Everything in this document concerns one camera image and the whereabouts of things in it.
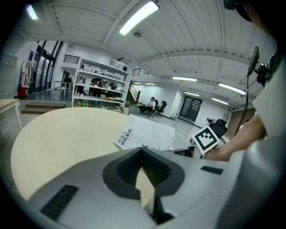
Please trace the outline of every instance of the cable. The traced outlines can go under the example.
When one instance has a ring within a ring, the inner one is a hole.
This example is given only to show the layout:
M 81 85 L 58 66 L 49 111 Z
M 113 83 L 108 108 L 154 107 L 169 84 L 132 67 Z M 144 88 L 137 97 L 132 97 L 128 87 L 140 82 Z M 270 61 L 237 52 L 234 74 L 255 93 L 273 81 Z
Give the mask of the cable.
M 247 84 L 247 86 L 246 86 L 246 101 L 245 101 L 244 111 L 243 111 L 243 114 L 241 116 L 240 122 L 238 123 L 235 135 L 240 130 L 240 126 L 241 126 L 241 124 L 242 124 L 242 122 L 243 122 L 243 120 L 244 120 L 244 118 L 246 116 L 246 112 L 247 112 L 247 108 L 248 108 L 248 81 L 249 81 L 249 76 L 250 76 L 250 74 L 248 73 L 247 74 L 247 83 L 246 83 Z

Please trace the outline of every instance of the wooden tabletop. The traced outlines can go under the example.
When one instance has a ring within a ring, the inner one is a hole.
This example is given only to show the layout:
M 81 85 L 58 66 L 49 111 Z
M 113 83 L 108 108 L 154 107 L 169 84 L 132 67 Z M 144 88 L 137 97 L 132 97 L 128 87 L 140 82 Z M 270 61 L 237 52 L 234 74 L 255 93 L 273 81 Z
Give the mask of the wooden tabletop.
M 17 102 L 19 102 L 19 99 L 0 99 L 0 112 Z
M 113 144 L 128 116 L 73 107 L 38 116 L 18 135 L 11 168 L 20 194 L 29 199 L 42 185 L 80 161 L 118 151 Z

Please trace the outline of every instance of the black slot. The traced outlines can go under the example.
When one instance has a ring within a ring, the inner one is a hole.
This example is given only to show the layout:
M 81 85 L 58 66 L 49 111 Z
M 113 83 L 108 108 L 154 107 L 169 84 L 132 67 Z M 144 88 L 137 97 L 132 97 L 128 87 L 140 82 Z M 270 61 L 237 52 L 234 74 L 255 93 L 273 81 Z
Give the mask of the black slot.
M 154 186 L 157 197 L 173 195 L 185 178 L 185 173 L 178 164 L 146 147 L 136 148 L 110 162 L 103 169 L 102 177 L 107 187 L 118 196 L 140 199 L 140 192 L 135 189 L 135 185 L 141 167 Z
M 222 169 L 218 169 L 218 168 L 214 168 L 214 167 L 209 167 L 209 166 L 203 166 L 201 168 L 201 170 L 204 170 L 204 171 L 207 171 L 207 172 L 210 172 L 210 173 L 213 173 L 213 174 L 222 174 L 223 173 L 223 170 Z
M 61 213 L 64 211 L 68 203 L 78 191 L 78 187 L 73 185 L 65 185 L 54 195 L 52 199 L 41 209 L 41 213 L 50 219 L 57 221 Z

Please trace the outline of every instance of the black chair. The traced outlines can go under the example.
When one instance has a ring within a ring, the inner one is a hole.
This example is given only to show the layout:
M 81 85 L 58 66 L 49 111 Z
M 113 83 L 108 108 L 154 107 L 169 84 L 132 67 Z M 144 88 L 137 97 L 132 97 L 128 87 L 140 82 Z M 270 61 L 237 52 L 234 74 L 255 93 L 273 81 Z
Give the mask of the black chair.
M 227 122 L 221 119 L 218 119 L 214 124 L 210 125 L 210 128 L 214 131 L 216 136 L 220 139 L 227 131 L 225 124 Z
M 157 99 L 155 100 L 155 104 L 156 104 L 155 107 L 157 107 L 158 106 L 158 100 Z M 154 113 L 154 112 L 155 112 L 155 109 L 149 108 L 148 111 L 143 115 L 148 115 L 148 118 L 150 116 L 154 117 L 154 115 L 152 115 L 152 113 Z
M 143 115 L 148 115 L 148 118 L 150 116 L 154 117 L 154 115 L 152 115 L 152 113 L 154 113 L 154 112 L 155 112 L 155 110 L 153 110 L 152 108 L 149 108 L 148 111 L 145 114 L 143 114 Z
M 166 105 L 167 105 L 167 102 L 165 102 L 165 101 L 162 101 L 162 106 L 160 107 L 160 108 L 157 108 L 156 110 L 158 111 L 158 113 L 157 114 L 155 114 L 155 115 L 157 115 L 157 117 L 161 117 L 162 118 L 162 115 L 161 115 L 161 113 L 163 113 L 164 112 L 164 108 L 166 107 Z
M 225 125 L 227 124 L 226 121 L 221 120 L 221 119 L 218 119 L 215 123 L 220 125 L 221 127 L 225 127 Z

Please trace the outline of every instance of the step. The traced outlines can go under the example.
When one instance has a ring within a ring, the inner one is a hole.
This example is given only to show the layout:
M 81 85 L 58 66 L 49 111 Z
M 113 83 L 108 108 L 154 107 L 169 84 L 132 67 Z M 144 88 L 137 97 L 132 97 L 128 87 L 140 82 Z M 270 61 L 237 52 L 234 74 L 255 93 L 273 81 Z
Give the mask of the step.
M 41 107 L 27 107 L 21 110 L 22 114 L 36 114 L 36 115 L 42 115 L 44 113 L 47 113 L 49 111 L 57 110 L 55 108 L 41 108 Z
M 26 108 L 61 109 L 65 107 L 64 103 L 29 102 L 26 104 Z

